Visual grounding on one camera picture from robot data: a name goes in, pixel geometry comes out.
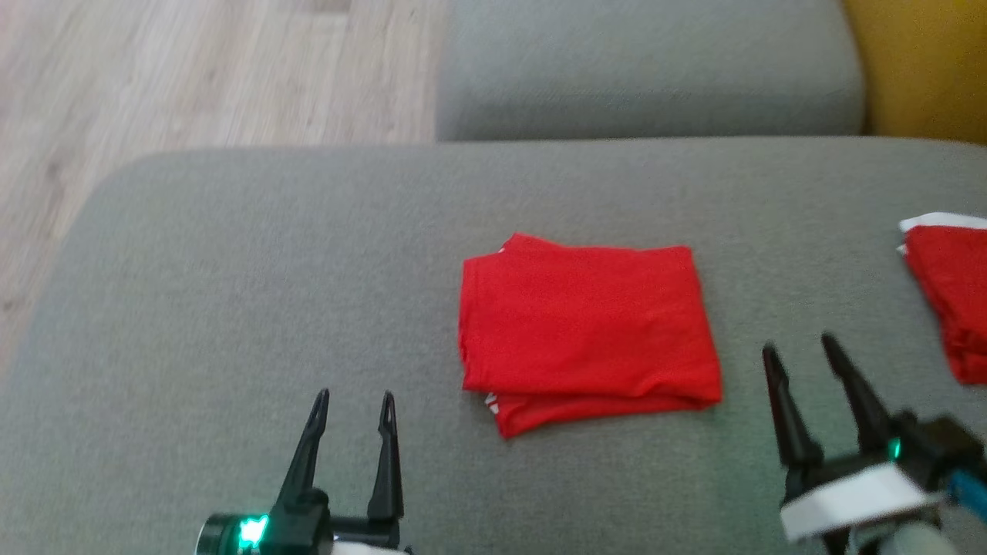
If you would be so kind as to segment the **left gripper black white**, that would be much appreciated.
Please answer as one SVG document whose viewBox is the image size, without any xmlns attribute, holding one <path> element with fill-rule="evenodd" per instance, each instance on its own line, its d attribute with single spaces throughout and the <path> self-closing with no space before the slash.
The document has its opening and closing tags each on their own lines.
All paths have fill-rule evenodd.
<svg viewBox="0 0 987 555">
<path fill-rule="evenodd" d="M 325 432 L 330 390 L 318 391 L 276 504 L 265 514 L 215 513 L 200 528 L 194 555 L 401 555 L 405 514 L 397 408 L 386 391 L 378 432 L 381 449 L 363 519 L 332 516 L 328 495 L 314 486 L 318 444 Z"/>
</svg>

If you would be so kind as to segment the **yellow cushion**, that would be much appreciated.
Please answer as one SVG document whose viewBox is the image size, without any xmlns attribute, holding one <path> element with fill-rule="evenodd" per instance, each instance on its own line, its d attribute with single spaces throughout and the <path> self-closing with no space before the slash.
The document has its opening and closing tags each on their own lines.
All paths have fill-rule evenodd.
<svg viewBox="0 0 987 555">
<path fill-rule="evenodd" d="M 987 0 L 842 0 L 873 136 L 987 145 Z"/>
</svg>

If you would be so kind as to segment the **folded red garment white edge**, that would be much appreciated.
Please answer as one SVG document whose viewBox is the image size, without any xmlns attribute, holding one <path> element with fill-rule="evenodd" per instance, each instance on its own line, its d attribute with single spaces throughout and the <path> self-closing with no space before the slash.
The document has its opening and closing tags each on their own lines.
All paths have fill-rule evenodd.
<svg viewBox="0 0 987 555">
<path fill-rule="evenodd" d="M 952 375 L 987 385 L 987 217 L 928 212 L 898 228 L 899 253 L 938 317 Z"/>
</svg>

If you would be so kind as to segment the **grey sofa back cushion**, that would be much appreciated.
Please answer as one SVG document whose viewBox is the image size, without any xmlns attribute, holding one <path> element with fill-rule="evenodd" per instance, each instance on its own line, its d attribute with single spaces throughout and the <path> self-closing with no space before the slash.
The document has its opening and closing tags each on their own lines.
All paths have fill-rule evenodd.
<svg viewBox="0 0 987 555">
<path fill-rule="evenodd" d="M 841 0 L 450 0 L 435 137 L 857 136 Z"/>
</svg>

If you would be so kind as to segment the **red garment with white trim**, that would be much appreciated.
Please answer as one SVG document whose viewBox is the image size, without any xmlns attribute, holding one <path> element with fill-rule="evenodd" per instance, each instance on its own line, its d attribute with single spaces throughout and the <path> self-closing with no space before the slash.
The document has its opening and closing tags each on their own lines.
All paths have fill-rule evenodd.
<svg viewBox="0 0 987 555">
<path fill-rule="evenodd" d="M 512 235 L 462 266 L 462 388 L 513 439 L 582 419 L 702 411 L 723 373 L 685 245 L 568 246 Z"/>
</svg>

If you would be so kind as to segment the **grey sofa seat cushion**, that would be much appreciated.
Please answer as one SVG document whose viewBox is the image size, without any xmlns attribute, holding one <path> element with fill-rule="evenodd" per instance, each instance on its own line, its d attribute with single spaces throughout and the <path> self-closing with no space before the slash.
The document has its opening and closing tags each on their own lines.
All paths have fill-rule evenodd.
<svg viewBox="0 0 987 555">
<path fill-rule="evenodd" d="M 264 512 L 321 388 L 316 482 L 364 513 L 383 393 L 424 555 L 789 555 L 761 362 L 829 456 L 856 446 L 819 335 L 891 410 L 987 439 L 898 253 L 901 219 L 987 217 L 987 147 L 875 137 L 172 153 L 113 173 L 0 382 L 0 555 L 193 555 Z M 521 232 L 692 248 L 725 400 L 505 442 L 460 388 L 462 263 Z"/>
</svg>

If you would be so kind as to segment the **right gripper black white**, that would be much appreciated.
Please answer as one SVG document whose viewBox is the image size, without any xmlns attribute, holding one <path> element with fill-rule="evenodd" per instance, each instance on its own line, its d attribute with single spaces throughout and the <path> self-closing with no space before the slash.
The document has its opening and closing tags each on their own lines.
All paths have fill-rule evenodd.
<svg viewBox="0 0 987 555">
<path fill-rule="evenodd" d="M 952 472 L 967 469 L 987 479 L 983 440 L 949 415 L 926 422 L 903 415 L 892 425 L 884 402 L 835 335 L 825 331 L 821 344 L 844 388 L 859 450 L 869 453 L 818 468 L 810 487 L 780 506 L 787 541 L 833 544 L 853 528 L 931 516 L 953 503 L 947 495 Z M 764 345 L 762 358 L 780 464 L 789 470 L 821 464 L 824 450 L 808 432 L 775 345 Z"/>
</svg>

